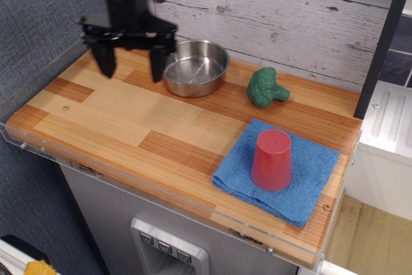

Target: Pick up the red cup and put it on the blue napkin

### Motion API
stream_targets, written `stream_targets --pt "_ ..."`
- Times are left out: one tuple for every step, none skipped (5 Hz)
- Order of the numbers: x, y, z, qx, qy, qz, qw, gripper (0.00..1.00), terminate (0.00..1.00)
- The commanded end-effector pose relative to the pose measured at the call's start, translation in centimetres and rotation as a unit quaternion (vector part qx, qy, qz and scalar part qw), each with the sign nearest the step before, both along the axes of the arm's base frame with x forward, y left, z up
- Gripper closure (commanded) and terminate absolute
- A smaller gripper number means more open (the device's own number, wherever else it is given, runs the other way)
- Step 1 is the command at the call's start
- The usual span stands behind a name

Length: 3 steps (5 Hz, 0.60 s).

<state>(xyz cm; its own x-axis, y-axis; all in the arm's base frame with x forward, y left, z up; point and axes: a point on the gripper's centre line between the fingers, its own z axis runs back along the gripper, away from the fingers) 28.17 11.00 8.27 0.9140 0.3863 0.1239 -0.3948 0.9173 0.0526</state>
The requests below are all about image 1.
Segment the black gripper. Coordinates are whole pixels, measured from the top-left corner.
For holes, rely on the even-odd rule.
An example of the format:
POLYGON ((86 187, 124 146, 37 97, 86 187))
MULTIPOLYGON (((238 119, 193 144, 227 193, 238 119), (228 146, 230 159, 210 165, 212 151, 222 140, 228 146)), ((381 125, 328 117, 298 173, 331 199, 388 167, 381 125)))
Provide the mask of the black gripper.
POLYGON ((174 33, 177 26, 155 17, 148 0, 106 0, 106 11, 80 19, 83 40, 103 75, 112 78, 116 69, 114 49, 144 49, 150 51, 153 82, 160 82, 166 58, 176 51, 174 33))

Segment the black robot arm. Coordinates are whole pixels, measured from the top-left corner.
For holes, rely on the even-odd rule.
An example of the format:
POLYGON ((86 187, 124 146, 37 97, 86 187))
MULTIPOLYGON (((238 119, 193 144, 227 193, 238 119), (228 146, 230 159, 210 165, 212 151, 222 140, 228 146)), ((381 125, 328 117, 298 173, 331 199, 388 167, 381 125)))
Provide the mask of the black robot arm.
POLYGON ((149 0, 106 0, 105 12, 82 16, 82 40, 101 72, 111 78, 117 67, 114 49, 147 50, 154 82, 160 82, 166 58, 176 51, 177 26, 155 17, 149 0))

